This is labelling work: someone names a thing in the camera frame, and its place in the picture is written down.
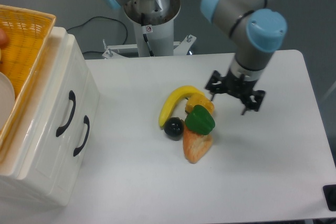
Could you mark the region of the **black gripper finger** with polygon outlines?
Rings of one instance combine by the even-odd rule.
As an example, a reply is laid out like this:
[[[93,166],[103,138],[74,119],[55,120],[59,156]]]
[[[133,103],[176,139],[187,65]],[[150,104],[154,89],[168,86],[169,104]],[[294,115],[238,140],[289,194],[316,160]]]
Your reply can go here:
[[[243,95],[240,100],[245,107],[241,115],[244,115],[247,111],[258,112],[265,95],[264,90],[253,90],[249,95]]]
[[[226,77],[221,76],[221,74],[216,70],[213,71],[205,85],[205,90],[211,94],[210,101],[214,100],[216,94],[226,93],[225,80]]]

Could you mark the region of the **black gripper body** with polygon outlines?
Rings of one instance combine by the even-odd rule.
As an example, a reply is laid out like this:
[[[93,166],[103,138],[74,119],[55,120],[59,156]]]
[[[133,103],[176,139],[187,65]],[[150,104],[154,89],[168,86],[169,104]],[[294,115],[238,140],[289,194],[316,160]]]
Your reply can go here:
[[[224,78],[224,86],[226,88],[226,92],[229,95],[244,101],[250,99],[255,84],[256,80],[246,81],[244,74],[236,77],[231,70],[228,70],[227,75]]]

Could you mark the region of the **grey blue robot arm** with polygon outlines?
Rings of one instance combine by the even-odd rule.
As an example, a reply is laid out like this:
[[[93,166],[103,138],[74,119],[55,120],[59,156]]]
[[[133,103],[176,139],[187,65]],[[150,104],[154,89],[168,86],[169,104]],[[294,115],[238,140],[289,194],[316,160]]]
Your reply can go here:
[[[133,22],[140,56],[170,56],[173,34],[162,37],[158,28],[178,15],[180,0],[104,0],[112,8],[123,8]],[[284,17],[270,10],[276,0],[201,0],[203,16],[218,27],[237,46],[237,51],[222,76],[214,71],[206,84],[211,95],[229,94],[241,101],[245,111],[258,111],[265,91],[255,90],[270,58],[287,33]]]

